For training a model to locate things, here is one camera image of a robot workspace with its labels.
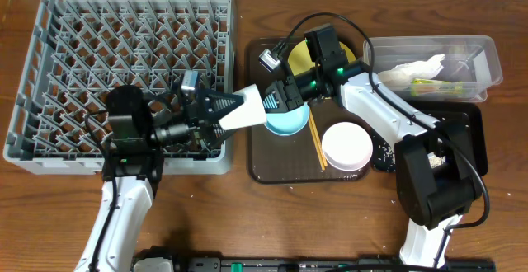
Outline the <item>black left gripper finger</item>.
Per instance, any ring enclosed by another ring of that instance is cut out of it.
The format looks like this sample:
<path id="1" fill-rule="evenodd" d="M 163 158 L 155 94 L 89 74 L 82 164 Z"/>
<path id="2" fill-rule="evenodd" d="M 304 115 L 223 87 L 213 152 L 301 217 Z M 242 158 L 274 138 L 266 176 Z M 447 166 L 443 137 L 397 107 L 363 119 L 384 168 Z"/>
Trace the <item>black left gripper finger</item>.
<path id="1" fill-rule="evenodd" d="M 228 114 L 244 103 L 241 95 L 207 91 L 205 93 L 205 110 L 208 113 Z"/>
<path id="2" fill-rule="evenodd" d="M 200 152 L 220 148 L 228 138 L 233 136 L 233 130 L 225 130 L 220 125 L 198 128 L 194 132 Z"/>

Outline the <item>light blue bowl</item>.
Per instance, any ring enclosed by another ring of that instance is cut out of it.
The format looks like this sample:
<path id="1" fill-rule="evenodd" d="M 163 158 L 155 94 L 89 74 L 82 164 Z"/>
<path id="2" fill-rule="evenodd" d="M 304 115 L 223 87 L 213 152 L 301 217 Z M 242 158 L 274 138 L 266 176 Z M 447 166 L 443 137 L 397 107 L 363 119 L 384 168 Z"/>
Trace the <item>light blue bowl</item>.
<path id="1" fill-rule="evenodd" d="M 264 126 L 278 136 L 291 136 L 304 128 L 309 121 L 309 106 L 301 107 L 286 113 L 271 113 L 266 115 Z"/>

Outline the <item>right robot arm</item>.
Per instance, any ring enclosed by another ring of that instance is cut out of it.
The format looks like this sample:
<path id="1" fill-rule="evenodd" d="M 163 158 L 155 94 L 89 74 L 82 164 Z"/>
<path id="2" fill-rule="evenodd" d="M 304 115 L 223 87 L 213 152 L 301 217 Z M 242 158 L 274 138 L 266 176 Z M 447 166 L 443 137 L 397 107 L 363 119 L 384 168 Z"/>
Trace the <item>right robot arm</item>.
<path id="1" fill-rule="evenodd" d="M 229 131 L 263 124 L 268 115 L 284 115 L 319 97 L 334 99 L 394 150 L 398 198 L 409 217 L 400 260 L 417 268 L 443 267 L 452 232 L 488 218 L 484 213 L 475 222 L 461 221 L 476 199 L 489 201 L 468 131 L 413 108 L 381 82 L 371 63 L 349 61 L 333 25 L 308 30 L 304 39 L 314 63 L 310 70 L 291 73 L 282 58 L 289 41 L 283 39 L 259 61 L 270 72 L 283 68 L 285 79 L 274 81 L 263 95 L 246 87 L 235 93 L 235 105 L 206 113 Z"/>

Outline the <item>rice food waste pile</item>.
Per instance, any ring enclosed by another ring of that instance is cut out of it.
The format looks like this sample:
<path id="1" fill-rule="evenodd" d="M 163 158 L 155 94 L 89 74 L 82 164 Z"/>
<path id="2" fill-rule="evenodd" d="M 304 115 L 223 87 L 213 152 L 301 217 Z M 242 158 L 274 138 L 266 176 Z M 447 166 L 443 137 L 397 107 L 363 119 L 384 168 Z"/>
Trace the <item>rice food waste pile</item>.
<path id="1" fill-rule="evenodd" d="M 446 163 L 446 157 L 438 157 L 433 152 L 428 154 L 428 160 L 431 168 L 436 168 Z M 394 150 L 388 144 L 378 146 L 374 159 L 374 167 L 385 172 L 396 171 Z"/>

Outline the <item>yellow plate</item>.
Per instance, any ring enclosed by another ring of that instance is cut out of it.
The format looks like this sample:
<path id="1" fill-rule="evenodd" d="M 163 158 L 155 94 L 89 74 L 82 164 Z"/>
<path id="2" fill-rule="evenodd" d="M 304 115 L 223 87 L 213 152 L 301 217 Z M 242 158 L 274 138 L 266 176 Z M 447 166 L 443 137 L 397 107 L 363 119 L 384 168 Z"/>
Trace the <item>yellow plate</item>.
<path id="1" fill-rule="evenodd" d="M 288 64 L 294 76 L 309 71 L 315 66 L 311 59 L 306 41 L 299 42 L 288 56 Z"/>

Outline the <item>green snack wrapper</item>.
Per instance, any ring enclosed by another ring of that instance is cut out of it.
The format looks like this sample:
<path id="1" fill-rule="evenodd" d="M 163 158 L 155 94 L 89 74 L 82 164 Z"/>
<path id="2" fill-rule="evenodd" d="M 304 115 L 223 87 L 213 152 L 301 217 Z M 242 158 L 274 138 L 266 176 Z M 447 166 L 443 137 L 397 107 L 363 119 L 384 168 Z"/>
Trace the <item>green snack wrapper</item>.
<path id="1" fill-rule="evenodd" d="M 426 94 L 461 95 L 464 93 L 462 82 L 447 82 L 430 79 L 414 79 L 410 86 L 412 96 Z"/>

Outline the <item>small white cup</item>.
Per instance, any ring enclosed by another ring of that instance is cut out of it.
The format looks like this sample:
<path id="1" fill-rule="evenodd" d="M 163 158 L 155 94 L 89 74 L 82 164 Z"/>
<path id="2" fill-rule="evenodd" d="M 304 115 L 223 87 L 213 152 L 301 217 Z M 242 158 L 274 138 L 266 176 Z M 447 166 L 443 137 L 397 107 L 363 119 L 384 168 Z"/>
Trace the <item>small white cup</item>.
<path id="1" fill-rule="evenodd" d="M 256 84 L 244 87 L 234 95 L 241 96 L 243 103 L 219 120 L 222 129 L 241 129 L 266 123 L 266 112 Z"/>

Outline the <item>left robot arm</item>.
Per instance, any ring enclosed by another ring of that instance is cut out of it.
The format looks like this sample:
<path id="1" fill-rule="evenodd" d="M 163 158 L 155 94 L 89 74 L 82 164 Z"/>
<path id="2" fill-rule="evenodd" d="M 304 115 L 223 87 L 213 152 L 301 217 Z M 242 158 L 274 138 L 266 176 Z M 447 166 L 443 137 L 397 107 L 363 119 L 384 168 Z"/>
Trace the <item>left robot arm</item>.
<path id="1" fill-rule="evenodd" d="M 204 149 L 219 146 L 228 137 L 220 120 L 243 103 L 241 95 L 204 88 L 180 110 L 134 85 L 108 94 L 104 112 L 112 135 L 98 147 L 104 158 L 101 206 L 78 271 L 130 270 L 133 243 L 162 179 L 165 149 L 187 149 L 193 138 Z"/>

